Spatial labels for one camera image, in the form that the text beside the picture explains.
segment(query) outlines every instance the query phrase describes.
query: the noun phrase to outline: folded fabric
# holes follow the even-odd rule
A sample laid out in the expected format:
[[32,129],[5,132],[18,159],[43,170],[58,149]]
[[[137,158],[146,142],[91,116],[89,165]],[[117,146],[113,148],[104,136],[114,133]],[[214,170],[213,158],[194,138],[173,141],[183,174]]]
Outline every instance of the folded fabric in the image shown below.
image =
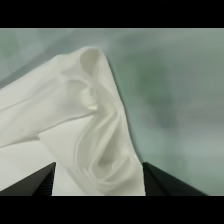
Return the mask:
[[53,195],[145,195],[104,54],[58,55],[0,90],[0,190],[56,162]]

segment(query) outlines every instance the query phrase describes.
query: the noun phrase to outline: white cloth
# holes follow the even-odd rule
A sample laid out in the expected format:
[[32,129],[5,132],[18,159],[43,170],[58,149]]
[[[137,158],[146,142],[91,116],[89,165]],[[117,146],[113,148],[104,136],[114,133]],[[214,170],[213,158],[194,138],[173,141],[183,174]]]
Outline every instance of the white cloth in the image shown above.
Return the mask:
[[53,195],[145,195],[109,65],[58,55],[0,90],[0,190],[56,162]]

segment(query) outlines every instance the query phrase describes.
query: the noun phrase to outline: table surface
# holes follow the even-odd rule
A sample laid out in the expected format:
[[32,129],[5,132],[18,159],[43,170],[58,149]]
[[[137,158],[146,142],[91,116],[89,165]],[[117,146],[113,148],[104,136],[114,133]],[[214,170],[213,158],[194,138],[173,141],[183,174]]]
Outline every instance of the table surface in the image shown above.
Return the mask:
[[224,195],[224,30],[0,29],[0,88],[83,46],[106,54],[140,160]]

